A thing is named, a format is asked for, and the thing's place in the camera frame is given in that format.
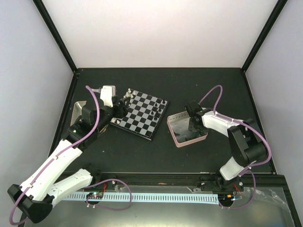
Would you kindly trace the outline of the pink metal tin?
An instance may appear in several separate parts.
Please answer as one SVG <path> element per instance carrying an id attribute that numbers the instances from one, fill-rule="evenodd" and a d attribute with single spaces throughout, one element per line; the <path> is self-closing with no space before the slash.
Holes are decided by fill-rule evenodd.
<path id="1" fill-rule="evenodd" d="M 187 111 L 167 117 L 167 125 L 177 148 L 205 140 L 207 132 L 190 131 L 190 117 Z"/>

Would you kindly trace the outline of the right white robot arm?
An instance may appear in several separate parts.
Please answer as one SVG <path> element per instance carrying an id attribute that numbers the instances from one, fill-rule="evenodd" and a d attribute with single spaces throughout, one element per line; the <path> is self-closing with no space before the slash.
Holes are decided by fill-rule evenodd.
<path id="1" fill-rule="evenodd" d="M 253 119 L 233 119 L 213 109 L 202 108 L 195 100 L 187 103 L 185 109 L 189 115 L 189 131 L 204 135 L 211 129 L 229 140 L 232 156 L 215 175 L 218 190 L 227 190 L 245 170 L 269 158 L 269 145 Z"/>

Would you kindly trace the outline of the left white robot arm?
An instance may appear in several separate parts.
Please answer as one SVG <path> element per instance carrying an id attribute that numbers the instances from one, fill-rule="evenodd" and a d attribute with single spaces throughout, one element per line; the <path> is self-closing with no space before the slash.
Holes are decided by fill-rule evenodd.
<path id="1" fill-rule="evenodd" d="M 51 156 L 22 184 L 13 184 L 8 194 L 27 220 L 44 220 L 62 199 L 82 188 L 96 189 L 102 183 L 101 171 L 86 164 L 71 176 L 58 181 L 64 170 L 92 144 L 113 118 L 122 118 L 128 112 L 130 98 L 87 101 L 81 115 L 71 125 Z"/>

